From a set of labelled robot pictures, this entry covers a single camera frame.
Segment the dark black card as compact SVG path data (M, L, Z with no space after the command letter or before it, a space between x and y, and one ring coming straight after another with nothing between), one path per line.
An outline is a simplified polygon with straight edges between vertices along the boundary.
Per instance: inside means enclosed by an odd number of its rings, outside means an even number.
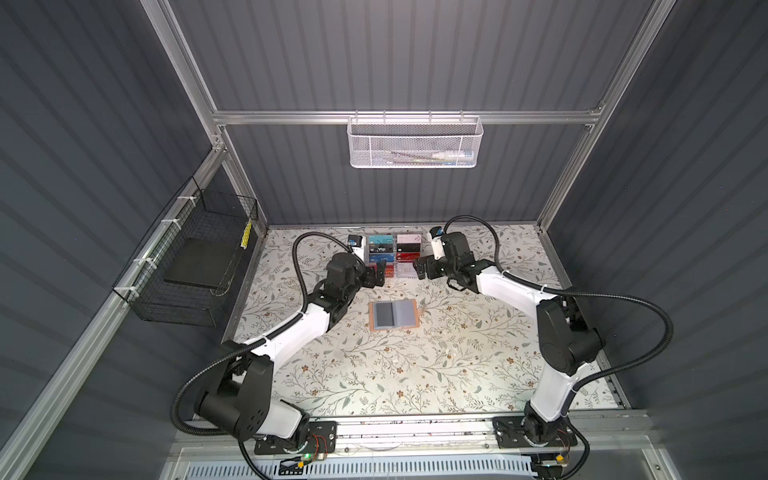
M422 246L416 243L406 243L397 245L398 256L420 256L422 252Z

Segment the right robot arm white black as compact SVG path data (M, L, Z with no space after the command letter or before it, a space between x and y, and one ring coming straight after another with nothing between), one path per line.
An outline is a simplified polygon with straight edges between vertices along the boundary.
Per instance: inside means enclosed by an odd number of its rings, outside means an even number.
M446 278L456 291L471 291L519 310L536 321L539 353L545 366L524 409L522 434L533 446L549 444L567 429L566 417L577 383L602 350L604 341L584 319L573 296L551 293L545 286L512 275L498 263L477 259L460 232L430 230L432 253L418 259L421 280Z

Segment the teal card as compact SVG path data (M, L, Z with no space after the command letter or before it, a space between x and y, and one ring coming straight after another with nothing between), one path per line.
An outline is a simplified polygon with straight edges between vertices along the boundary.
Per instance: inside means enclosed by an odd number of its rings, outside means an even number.
M392 235L369 235L368 238L368 245L372 249L389 249L391 250L394 247L394 237Z

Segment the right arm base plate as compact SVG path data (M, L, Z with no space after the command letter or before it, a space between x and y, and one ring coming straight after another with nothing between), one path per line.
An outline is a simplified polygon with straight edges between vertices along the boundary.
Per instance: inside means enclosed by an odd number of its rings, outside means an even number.
M564 418L545 422L535 415L498 416L492 419L497 444L500 448L577 446L579 440Z

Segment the pens in white basket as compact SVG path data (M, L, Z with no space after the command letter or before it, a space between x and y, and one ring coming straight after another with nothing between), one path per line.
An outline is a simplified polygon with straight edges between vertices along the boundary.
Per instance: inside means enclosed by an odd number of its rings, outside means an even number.
M475 153L467 150L447 150L438 152L390 151L389 154L399 161L412 163L443 165L474 165L476 163Z

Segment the white VIP diamond card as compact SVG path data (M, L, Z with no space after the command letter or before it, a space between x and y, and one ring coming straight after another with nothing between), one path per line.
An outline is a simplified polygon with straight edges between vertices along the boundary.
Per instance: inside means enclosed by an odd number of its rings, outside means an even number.
M397 264L395 276L399 279L417 279L418 274L412 263Z

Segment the pink VIP card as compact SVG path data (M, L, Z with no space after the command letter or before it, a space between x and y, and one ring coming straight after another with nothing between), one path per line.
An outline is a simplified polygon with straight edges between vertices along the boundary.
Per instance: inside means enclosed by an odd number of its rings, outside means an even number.
M403 248L405 245L421 245L422 236L420 234L398 234L396 243L399 248Z

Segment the blue VIP card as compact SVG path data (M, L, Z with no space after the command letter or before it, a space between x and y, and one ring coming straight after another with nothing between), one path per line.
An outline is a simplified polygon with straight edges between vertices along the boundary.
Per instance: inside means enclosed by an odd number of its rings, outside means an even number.
M372 254L369 258L370 264L377 264L379 262L386 262L387 264L393 264L395 262L395 255L392 253Z

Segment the clear acrylic card display stand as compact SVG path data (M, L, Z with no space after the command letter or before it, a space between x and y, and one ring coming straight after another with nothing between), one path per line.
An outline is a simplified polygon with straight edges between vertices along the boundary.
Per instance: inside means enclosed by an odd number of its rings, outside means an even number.
M367 237L367 260L384 264L386 278L417 279L415 263L422 257L423 237L417 233L374 234Z

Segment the black pad in basket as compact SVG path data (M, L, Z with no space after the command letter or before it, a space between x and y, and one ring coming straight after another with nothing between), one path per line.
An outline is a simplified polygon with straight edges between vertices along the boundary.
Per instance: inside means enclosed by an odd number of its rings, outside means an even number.
M233 267L234 245L188 238L163 276L165 282L200 288L219 287Z

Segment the pink leather card wallet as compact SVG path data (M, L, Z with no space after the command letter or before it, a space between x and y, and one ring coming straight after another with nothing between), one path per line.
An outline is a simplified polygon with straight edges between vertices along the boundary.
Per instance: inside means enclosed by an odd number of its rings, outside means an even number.
M373 332L419 326L419 310L414 299L372 302L369 305L369 328Z

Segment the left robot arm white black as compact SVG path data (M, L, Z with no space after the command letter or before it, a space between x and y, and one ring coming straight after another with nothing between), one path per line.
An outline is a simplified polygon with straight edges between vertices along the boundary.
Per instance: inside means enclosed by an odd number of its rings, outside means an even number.
M320 338L348 312L363 288L382 287L387 262L364 263L355 253L336 253L326 277L308 289L298 274L302 304L292 317L244 343L225 344L223 359L199 374L194 413L214 426L212 435L227 434L245 442L272 437L296 445L308 436L309 415L272 396L275 374L307 344Z

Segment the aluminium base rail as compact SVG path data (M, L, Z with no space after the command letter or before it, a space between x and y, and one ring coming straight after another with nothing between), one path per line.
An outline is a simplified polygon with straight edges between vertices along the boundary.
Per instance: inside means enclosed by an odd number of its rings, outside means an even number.
M521 412L465 413L403 416L316 417L297 443L264 435L248 440L251 455L289 457L309 454L353 455L365 452L440 454L471 450L511 451L526 455L562 454L575 458L590 445L598 450L658 450L651 418L644 410L576 410L571 424L561 426L547 443L526 439Z

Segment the black VIP card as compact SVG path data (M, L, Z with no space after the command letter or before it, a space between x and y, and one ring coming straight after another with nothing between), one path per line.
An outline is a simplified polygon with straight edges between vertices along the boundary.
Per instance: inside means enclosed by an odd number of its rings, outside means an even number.
M371 255L393 255L393 244L373 244L369 247L369 253Z

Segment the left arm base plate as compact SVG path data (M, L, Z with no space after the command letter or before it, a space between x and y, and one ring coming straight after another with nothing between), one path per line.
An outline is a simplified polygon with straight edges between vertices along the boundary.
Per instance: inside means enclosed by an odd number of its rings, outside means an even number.
M276 436L257 439L253 453L256 455L325 455L335 452L337 439L337 422L311 420L301 424L296 433L288 439Z

